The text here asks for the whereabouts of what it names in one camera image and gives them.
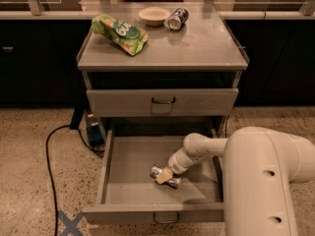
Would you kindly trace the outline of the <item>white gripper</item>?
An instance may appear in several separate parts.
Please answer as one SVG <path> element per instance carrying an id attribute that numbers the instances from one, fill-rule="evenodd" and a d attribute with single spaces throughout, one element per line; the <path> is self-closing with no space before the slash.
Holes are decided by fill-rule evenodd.
<path id="1" fill-rule="evenodd" d="M 173 173 L 176 175 L 181 175 L 186 172 L 192 165 L 194 161 L 188 156 L 187 151 L 181 148 L 176 153 L 174 153 L 168 160 L 167 166 L 162 169 L 160 174 L 156 178 L 156 182 L 161 185 L 169 181 L 173 177 Z"/>

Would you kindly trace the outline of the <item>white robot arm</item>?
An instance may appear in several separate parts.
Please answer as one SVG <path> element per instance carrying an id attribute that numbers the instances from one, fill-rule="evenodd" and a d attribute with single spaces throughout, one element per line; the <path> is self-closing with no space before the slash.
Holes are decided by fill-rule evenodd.
<path id="1" fill-rule="evenodd" d="M 314 144 L 262 127 L 227 139 L 192 133 L 155 180 L 170 183 L 210 155 L 222 159 L 225 236 L 298 236 L 289 185 L 315 179 Z"/>

